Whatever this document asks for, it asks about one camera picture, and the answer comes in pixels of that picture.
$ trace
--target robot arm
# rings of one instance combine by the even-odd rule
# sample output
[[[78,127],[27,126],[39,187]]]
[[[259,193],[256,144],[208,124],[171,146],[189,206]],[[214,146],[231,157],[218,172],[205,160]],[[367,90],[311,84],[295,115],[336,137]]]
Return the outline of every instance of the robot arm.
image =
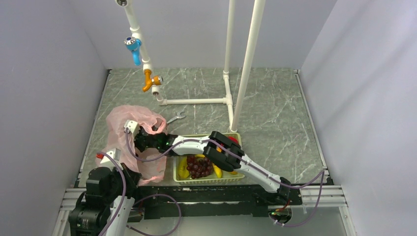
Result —
[[[160,153],[165,153],[171,148],[168,152],[170,156],[203,154],[220,169],[242,173],[262,186],[265,191],[270,193],[278,192],[284,199],[288,199],[290,189],[279,185],[270,178],[279,179],[281,182],[289,185],[290,182],[288,180],[269,172],[253,162],[244,153],[239,144],[217,131],[213,131],[209,136],[199,138],[188,138],[164,133],[150,135],[142,127],[138,128],[137,123],[135,124],[134,121],[130,120],[126,122],[125,128],[135,135],[135,147],[140,151],[144,151],[147,148],[156,148]],[[219,152],[217,144],[220,144],[224,149],[240,158],[236,158],[224,150]]]
[[[106,231],[108,236],[123,235],[126,229],[126,222],[129,217],[130,209],[135,203],[134,196],[137,195],[137,184],[141,178],[140,173],[128,169],[123,163],[119,162],[120,150],[112,149],[106,154],[114,159],[118,167],[121,168],[126,186],[125,197],[122,199],[123,183],[120,173],[114,164],[103,155],[100,167],[90,171],[86,182],[86,191],[82,193],[68,217],[71,236],[97,236],[107,224],[109,218],[116,214],[115,209],[121,204],[118,216],[113,224]]]

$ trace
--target grapes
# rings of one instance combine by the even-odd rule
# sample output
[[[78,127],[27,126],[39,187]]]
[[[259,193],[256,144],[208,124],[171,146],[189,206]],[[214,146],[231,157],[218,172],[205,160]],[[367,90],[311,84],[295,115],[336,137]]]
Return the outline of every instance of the grapes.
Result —
[[[192,179],[202,178],[213,173],[211,161],[207,158],[197,158],[194,155],[187,155],[187,170]]]

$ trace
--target red fruit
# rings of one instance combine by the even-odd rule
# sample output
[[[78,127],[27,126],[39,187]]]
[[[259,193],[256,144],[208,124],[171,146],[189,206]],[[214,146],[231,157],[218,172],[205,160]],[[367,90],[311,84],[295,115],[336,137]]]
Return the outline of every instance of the red fruit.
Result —
[[[232,136],[229,136],[228,138],[229,138],[230,140],[232,140],[233,142],[235,142],[236,144],[239,144],[238,140],[237,140],[237,139],[235,139],[235,138],[233,138]]]

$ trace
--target cable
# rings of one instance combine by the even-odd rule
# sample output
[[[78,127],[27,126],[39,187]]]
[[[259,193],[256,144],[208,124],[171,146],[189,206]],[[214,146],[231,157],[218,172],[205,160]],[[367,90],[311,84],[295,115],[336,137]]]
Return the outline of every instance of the cable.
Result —
[[[301,226],[301,225],[304,225],[305,223],[307,223],[313,217],[313,215],[317,211],[317,206],[319,205],[320,197],[322,195],[324,177],[325,177],[325,173],[323,172],[322,179],[320,181],[319,196],[317,197],[316,205],[314,206],[313,212],[303,222],[300,222],[300,223],[297,223],[297,224],[293,224],[293,225],[286,225],[286,224],[282,224],[282,223],[276,222],[271,216],[269,216],[269,217],[274,221],[275,224],[278,224],[278,225],[280,225],[282,227],[293,228],[293,227],[298,227],[298,226]]]
[[[182,214],[181,214],[181,209],[179,208],[179,204],[178,204],[178,202],[177,202],[177,201],[175,201],[175,199],[174,199],[173,197],[169,196],[169,195],[166,195],[166,194],[161,194],[161,193],[157,193],[157,194],[153,194],[153,195],[150,195],[150,196],[144,197],[144,198],[142,198],[142,199],[138,200],[137,202],[135,202],[135,204],[137,204],[138,202],[142,202],[142,201],[144,201],[144,200],[146,200],[146,199],[148,199],[148,198],[152,198],[152,197],[156,197],[156,196],[167,197],[167,198],[171,199],[171,200],[175,203],[175,205],[177,205],[177,208],[178,208],[179,218],[178,218],[178,222],[177,222],[177,224],[175,225],[175,227],[174,227],[171,231],[169,231],[168,233],[166,233],[166,234],[163,234],[163,235],[158,235],[158,236],[167,236],[167,235],[172,234],[172,233],[173,233],[173,232],[174,232],[174,231],[178,228],[179,223],[181,222],[181,217],[182,217]],[[133,228],[132,226],[129,226],[129,225],[126,225],[126,227],[128,227],[129,229],[131,229],[131,230],[133,230],[133,231],[135,231],[135,232],[137,232],[137,233],[140,233],[140,234],[142,234],[142,235],[145,235],[145,236],[155,236],[155,235],[150,235],[150,234],[144,233],[144,232],[142,232],[142,231],[140,231],[140,230],[137,230],[137,229],[135,229],[135,228]]]
[[[106,233],[107,229],[110,227],[110,225],[113,223],[113,221],[115,220],[115,218],[117,217],[117,215],[118,215],[118,213],[120,211],[121,205],[123,204],[124,197],[126,196],[126,179],[124,178],[123,170],[116,163],[116,161],[113,160],[113,158],[111,156],[109,156],[107,153],[102,152],[102,151],[99,151],[98,153],[106,156],[113,163],[113,165],[116,167],[117,171],[120,173],[121,181],[123,183],[123,190],[122,190],[122,193],[121,193],[120,204],[119,204],[118,208],[116,209],[116,211],[114,212],[113,217],[110,219],[110,221],[106,224],[106,226],[104,226],[104,228],[98,234],[98,236],[103,236]]]
[[[281,212],[281,211],[283,211],[285,208],[287,208],[289,204],[290,204],[290,200],[288,199],[287,204],[285,204],[285,206],[284,206],[283,208],[278,208],[278,209],[276,209],[275,211],[276,211],[276,212]]]
[[[321,178],[321,181],[320,181],[320,191],[319,191],[319,196],[318,196],[318,198],[317,198],[316,206],[314,207],[314,210],[313,210],[312,214],[311,214],[311,215],[310,215],[310,216],[309,216],[309,217],[308,217],[305,221],[303,221],[303,222],[301,222],[301,223],[299,223],[299,224],[295,224],[294,226],[296,227],[296,226],[300,226],[300,225],[303,225],[303,224],[307,223],[307,222],[311,219],[311,216],[312,216],[312,215],[314,215],[314,213],[316,212],[316,210],[317,210],[317,206],[318,206],[319,201],[320,201],[321,193],[322,193],[323,181],[324,181],[324,176],[325,176],[325,171],[324,171],[324,170],[320,171],[320,172],[318,173],[318,175],[316,175],[316,176],[315,176],[312,180],[310,180],[310,181],[309,181],[309,182],[307,182],[306,184],[303,184],[303,185],[301,185],[301,186],[291,186],[291,185],[288,185],[288,184],[284,184],[284,183],[280,182],[279,180],[276,180],[276,179],[274,179],[274,178],[272,178],[272,177],[268,177],[268,174],[267,174],[267,173],[265,173],[264,171],[262,171],[262,170],[261,170],[261,169],[259,169],[258,167],[256,167],[256,166],[252,165],[251,163],[248,163],[247,161],[243,160],[243,159],[242,159],[242,157],[240,157],[240,156],[238,156],[238,155],[236,155],[236,154],[232,153],[231,151],[229,151],[229,150],[227,150],[225,147],[223,147],[221,144],[219,144],[218,142],[216,142],[216,141],[214,141],[214,140],[211,140],[211,139],[207,139],[207,140],[184,139],[182,142],[178,142],[178,143],[176,143],[176,144],[172,145],[170,148],[168,148],[168,149],[167,149],[164,153],[160,154],[158,157],[156,157],[156,158],[154,158],[154,159],[152,159],[152,160],[146,160],[146,161],[154,161],[154,160],[157,160],[157,159],[159,159],[159,158],[163,157],[164,155],[166,155],[166,154],[167,154],[170,150],[172,150],[172,149],[173,149],[173,148],[175,148],[176,146],[178,146],[178,145],[180,145],[180,144],[182,144],[182,143],[185,143],[185,142],[202,142],[202,143],[211,142],[211,143],[215,144],[216,146],[218,146],[218,147],[219,147],[220,149],[222,149],[223,151],[225,151],[226,153],[228,153],[229,155],[231,155],[232,157],[239,159],[241,162],[245,163],[246,165],[248,165],[248,166],[252,167],[253,169],[255,169],[255,170],[257,170],[258,172],[260,172],[261,174],[265,175],[268,179],[270,179],[270,180],[272,180],[272,181],[274,181],[274,182],[276,182],[276,183],[278,183],[278,184],[280,184],[280,185],[282,185],[282,186],[285,186],[285,187],[287,187],[287,188],[291,188],[291,189],[301,189],[301,188],[304,188],[304,187],[306,187],[306,186],[310,185],[311,183],[313,183],[313,182],[314,182],[316,179],[318,179],[318,178],[320,177],[320,175],[321,175],[321,176],[322,176],[322,178]],[[129,142],[128,142],[128,138],[127,138],[127,134],[126,134],[126,144],[127,144],[127,147],[128,147],[128,149],[129,149],[129,151],[130,151],[130,154],[132,154],[132,156],[133,156],[133,157],[135,157],[136,159],[138,159],[138,157],[136,157],[136,155],[134,155],[134,153],[133,153],[133,152],[131,152],[131,149],[130,149],[130,146],[129,146]]]

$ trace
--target metal wrench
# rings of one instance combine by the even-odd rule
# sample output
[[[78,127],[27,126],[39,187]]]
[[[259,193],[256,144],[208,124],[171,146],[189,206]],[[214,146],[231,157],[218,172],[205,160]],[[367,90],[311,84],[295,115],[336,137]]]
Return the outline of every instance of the metal wrench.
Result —
[[[183,119],[183,118],[185,118],[186,117],[186,115],[184,114],[182,114],[182,113],[184,113],[185,111],[180,111],[180,112],[177,112],[177,115],[175,116],[175,117],[173,117],[172,119],[170,119],[169,121],[167,121],[167,125],[169,125],[170,123],[172,123],[172,122],[174,122],[174,121],[176,121],[177,119]]]

